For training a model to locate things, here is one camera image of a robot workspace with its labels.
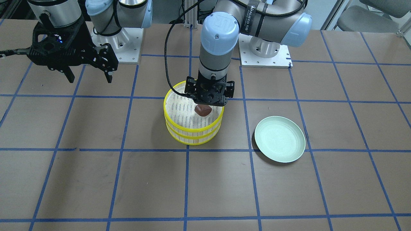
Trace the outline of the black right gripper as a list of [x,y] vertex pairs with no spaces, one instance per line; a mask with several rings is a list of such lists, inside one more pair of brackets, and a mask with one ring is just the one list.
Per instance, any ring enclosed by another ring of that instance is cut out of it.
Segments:
[[96,46],[91,38],[84,17],[63,27],[52,25],[50,16],[41,16],[33,30],[32,45],[28,58],[37,65],[62,71],[69,83],[75,75],[68,67],[89,64],[104,72],[112,83],[113,71],[118,68],[118,59],[110,44]]

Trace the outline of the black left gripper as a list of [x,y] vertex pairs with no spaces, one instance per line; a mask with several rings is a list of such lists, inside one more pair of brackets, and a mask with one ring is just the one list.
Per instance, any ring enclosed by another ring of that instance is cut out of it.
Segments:
[[233,98],[235,81],[227,81],[227,75],[217,80],[215,77],[207,79],[200,72],[198,78],[186,78],[184,94],[192,98],[196,104],[224,107],[228,98]]

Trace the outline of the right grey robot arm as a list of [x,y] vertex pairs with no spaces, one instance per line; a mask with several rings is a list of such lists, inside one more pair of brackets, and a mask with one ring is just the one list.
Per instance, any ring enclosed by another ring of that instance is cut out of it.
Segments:
[[108,83],[116,71],[116,49],[127,44],[125,28],[148,28],[152,23],[151,0],[87,0],[93,23],[89,32],[77,0],[28,0],[38,19],[32,45],[25,52],[36,65],[63,73],[70,83],[72,66],[89,64],[104,72]]

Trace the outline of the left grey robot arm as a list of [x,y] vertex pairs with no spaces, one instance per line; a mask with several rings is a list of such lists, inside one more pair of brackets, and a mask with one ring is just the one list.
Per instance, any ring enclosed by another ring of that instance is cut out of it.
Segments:
[[306,5],[305,0],[218,0],[201,29],[197,78],[187,77],[181,95],[196,104],[225,106],[235,91],[227,73],[239,35],[299,47],[312,25]]

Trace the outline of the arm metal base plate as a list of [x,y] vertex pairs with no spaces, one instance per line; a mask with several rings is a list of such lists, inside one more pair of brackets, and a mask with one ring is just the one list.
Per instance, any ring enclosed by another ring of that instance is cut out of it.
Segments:
[[120,64],[138,64],[144,32],[143,28],[122,28],[118,34],[113,36],[97,35],[91,32],[91,37],[95,45],[109,43]]
[[238,46],[242,67],[291,68],[293,66],[287,45],[239,34]]

